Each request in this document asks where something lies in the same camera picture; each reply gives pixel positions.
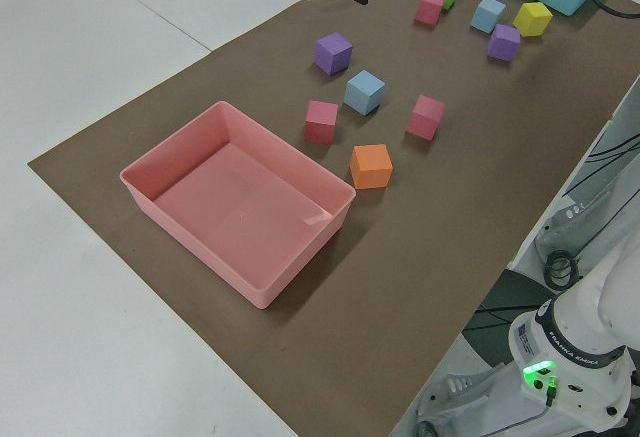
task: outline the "pink cube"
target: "pink cube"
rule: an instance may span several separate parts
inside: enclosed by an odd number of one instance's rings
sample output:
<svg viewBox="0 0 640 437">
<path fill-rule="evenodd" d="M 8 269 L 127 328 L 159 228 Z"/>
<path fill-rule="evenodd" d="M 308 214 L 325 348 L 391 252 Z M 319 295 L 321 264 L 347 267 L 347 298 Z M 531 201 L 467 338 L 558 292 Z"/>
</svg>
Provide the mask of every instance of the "pink cube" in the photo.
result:
<svg viewBox="0 0 640 437">
<path fill-rule="evenodd" d="M 444 2 L 445 0 L 420 0 L 416 20 L 435 27 L 440 20 Z"/>
<path fill-rule="evenodd" d="M 304 126 L 304 140 L 316 144 L 333 144 L 337 117 L 338 104 L 310 101 Z"/>
<path fill-rule="evenodd" d="M 426 140 L 433 140 L 438 130 L 446 105 L 440 101 L 421 95 L 418 97 L 407 132 Z"/>
</svg>

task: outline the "pink plastic bin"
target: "pink plastic bin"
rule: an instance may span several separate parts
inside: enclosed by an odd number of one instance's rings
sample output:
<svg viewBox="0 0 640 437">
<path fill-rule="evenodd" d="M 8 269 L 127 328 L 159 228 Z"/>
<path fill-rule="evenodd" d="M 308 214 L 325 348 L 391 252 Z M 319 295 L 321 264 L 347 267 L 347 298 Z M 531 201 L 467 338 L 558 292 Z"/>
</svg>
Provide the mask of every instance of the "pink plastic bin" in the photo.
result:
<svg viewBox="0 0 640 437">
<path fill-rule="evenodd" d="M 340 229 L 355 189 L 227 102 L 120 173 L 136 203 L 260 309 Z"/>
</svg>

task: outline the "white floor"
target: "white floor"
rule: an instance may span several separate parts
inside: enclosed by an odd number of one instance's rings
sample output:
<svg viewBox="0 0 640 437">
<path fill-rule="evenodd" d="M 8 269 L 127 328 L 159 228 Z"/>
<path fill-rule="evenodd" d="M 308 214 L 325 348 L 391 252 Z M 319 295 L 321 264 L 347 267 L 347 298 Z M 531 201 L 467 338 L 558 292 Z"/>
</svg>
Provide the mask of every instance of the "white floor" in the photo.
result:
<svg viewBox="0 0 640 437">
<path fill-rule="evenodd" d="M 0 0 L 0 435 L 294 435 L 26 163 L 296 1 Z"/>
</svg>

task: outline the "yellow cube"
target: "yellow cube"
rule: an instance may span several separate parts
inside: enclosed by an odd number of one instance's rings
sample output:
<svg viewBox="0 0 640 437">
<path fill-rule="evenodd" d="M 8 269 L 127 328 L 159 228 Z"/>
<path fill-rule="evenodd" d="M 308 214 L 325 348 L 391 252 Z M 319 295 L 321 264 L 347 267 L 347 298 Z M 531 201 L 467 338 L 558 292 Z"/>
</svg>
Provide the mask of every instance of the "yellow cube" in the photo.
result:
<svg viewBox="0 0 640 437">
<path fill-rule="evenodd" d="M 522 4 L 513 21 L 513 26 L 520 31 L 523 37 L 535 37 L 542 35 L 552 17 L 553 14 L 542 2 Z"/>
</svg>

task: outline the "green light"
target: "green light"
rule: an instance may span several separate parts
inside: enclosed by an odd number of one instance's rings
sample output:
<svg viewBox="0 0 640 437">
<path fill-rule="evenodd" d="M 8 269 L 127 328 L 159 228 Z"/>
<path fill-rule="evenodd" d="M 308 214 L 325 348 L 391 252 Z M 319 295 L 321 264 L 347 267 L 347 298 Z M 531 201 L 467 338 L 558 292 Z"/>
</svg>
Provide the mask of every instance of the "green light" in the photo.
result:
<svg viewBox="0 0 640 437">
<path fill-rule="evenodd" d="M 534 374 L 544 369 L 550 369 L 555 366 L 552 360 L 543 360 L 542 362 L 538 362 L 537 364 L 530 365 L 529 367 L 525 367 L 522 369 L 525 375 Z"/>
</svg>

